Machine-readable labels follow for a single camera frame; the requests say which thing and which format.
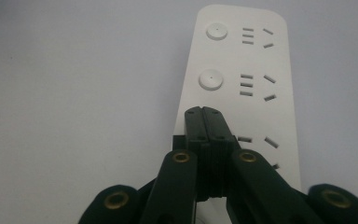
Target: white background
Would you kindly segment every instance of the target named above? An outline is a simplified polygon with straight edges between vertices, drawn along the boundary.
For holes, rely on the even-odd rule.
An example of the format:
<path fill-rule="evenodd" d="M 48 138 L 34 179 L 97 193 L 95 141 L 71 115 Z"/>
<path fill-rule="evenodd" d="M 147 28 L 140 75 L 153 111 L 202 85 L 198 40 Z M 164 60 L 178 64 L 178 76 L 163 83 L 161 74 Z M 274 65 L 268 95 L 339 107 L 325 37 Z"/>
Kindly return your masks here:
<path fill-rule="evenodd" d="M 0 0 L 0 223 L 76 223 L 157 175 L 214 3 L 286 19 L 303 190 L 358 196 L 358 1 Z"/>

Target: power strip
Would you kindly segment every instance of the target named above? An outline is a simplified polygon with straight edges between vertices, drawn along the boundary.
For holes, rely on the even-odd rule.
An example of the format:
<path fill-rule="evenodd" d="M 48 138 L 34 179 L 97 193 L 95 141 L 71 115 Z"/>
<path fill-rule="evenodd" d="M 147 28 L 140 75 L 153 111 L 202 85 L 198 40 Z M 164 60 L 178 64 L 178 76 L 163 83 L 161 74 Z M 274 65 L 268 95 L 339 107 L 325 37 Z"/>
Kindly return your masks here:
<path fill-rule="evenodd" d="M 241 147 L 263 155 L 301 189 L 287 27 L 262 9 L 203 8 L 191 44 L 174 134 L 185 134 L 185 111 L 221 111 Z M 198 218 L 230 223 L 224 202 L 199 203 Z"/>

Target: button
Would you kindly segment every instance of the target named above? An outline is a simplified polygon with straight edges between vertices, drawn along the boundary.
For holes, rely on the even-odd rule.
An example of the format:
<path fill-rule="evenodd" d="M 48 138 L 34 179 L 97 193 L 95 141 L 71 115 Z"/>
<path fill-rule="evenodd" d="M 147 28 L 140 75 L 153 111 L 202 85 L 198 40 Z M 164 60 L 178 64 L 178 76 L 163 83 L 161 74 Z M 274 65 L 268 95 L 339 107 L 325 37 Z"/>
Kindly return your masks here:
<path fill-rule="evenodd" d="M 208 26 L 206 35 L 212 40 L 222 40 L 227 36 L 227 27 L 221 23 L 214 23 Z"/>
<path fill-rule="evenodd" d="M 200 85 L 206 91 L 215 91 L 223 84 L 223 75 L 214 69 L 208 69 L 200 74 Z"/>

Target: brass screw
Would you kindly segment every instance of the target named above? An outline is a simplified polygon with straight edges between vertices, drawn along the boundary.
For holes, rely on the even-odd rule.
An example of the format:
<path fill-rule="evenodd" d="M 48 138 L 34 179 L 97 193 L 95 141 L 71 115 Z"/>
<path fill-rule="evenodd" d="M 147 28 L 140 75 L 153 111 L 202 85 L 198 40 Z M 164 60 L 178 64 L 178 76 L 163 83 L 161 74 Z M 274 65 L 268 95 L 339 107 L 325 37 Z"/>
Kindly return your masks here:
<path fill-rule="evenodd" d="M 255 157 L 255 155 L 252 154 L 252 153 L 249 153 L 249 152 L 242 152 L 242 153 L 240 154 L 240 159 L 241 159 L 242 161 L 248 161 L 248 162 L 253 162 L 253 161 L 256 161 L 256 160 L 257 160 L 257 158 Z"/>
<path fill-rule="evenodd" d="M 185 152 L 175 153 L 172 158 L 176 162 L 187 162 L 190 160 L 190 156 Z"/>
<path fill-rule="evenodd" d="M 339 192 L 333 191 L 331 189 L 325 189 L 324 191 L 322 191 L 322 196 L 324 197 L 325 201 L 334 205 L 335 207 L 351 207 L 351 201 Z"/>
<path fill-rule="evenodd" d="M 118 209 L 126 205 L 129 201 L 129 195 L 124 191 L 119 191 L 107 196 L 103 202 L 108 209 Z"/>

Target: horizontal slot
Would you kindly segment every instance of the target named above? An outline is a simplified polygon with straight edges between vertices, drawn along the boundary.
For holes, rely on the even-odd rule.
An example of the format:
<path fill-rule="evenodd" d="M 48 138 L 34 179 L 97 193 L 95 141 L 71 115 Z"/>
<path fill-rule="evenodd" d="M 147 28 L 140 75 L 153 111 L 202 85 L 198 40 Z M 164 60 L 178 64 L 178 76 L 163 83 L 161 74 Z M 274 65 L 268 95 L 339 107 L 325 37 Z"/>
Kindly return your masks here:
<path fill-rule="evenodd" d="M 272 165 L 272 168 L 274 168 L 275 170 L 278 170 L 279 168 L 281 168 L 281 166 L 279 166 L 278 163 Z"/>
<path fill-rule="evenodd" d="M 248 92 L 248 91 L 241 91 L 240 95 L 253 96 L 253 94 L 251 92 Z"/>
<path fill-rule="evenodd" d="M 274 95 L 270 95 L 270 96 L 264 97 L 264 100 L 265 100 L 265 101 L 270 101 L 270 100 L 273 100 L 273 99 L 275 99 L 275 98 L 277 98 L 277 96 L 274 94 Z"/>
<path fill-rule="evenodd" d="M 272 83 L 275 83 L 275 82 L 276 82 L 275 79 L 273 79 L 272 77 L 269 77 L 269 76 L 267 76 L 267 75 L 265 75 L 264 78 L 265 78 L 266 80 L 272 82 Z"/>
<path fill-rule="evenodd" d="M 271 44 L 265 45 L 264 48 L 267 49 L 267 48 L 271 48 L 272 46 L 274 46 L 274 44 L 271 43 Z"/>
<path fill-rule="evenodd" d="M 253 76 L 251 76 L 251 75 L 241 74 L 241 77 L 253 79 Z"/>
<path fill-rule="evenodd" d="M 269 31 L 268 29 L 264 28 L 263 29 L 264 32 L 266 32 L 269 35 L 274 35 L 274 33 L 272 33 L 271 31 Z"/>
<path fill-rule="evenodd" d="M 272 141 L 272 139 L 270 139 L 270 138 L 268 138 L 268 137 L 266 137 L 266 139 L 264 139 L 264 141 L 266 141 L 266 142 L 267 142 L 268 144 L 270 144 L 272 147 L 275 147 L 275 148 L 278 148 L 278 147 L 279 147 L 278 143 Z"/>
<path fill-rule="evenodd" d="M 242 82 L 242 83 L 241 83 L 241 86 L 252 88 L 252 87 L 253 87 L 253 84 L 252 84 L 252 83 L 244 83 L 244 82 Z"/>
<path fill-rule="evenodd" d="M 238 136 L 238 141 L 240 141 L 240 142 L 252 143 L 252 138 L 250 138 L 250 137 L 241 137 L 241 136 Z"/>

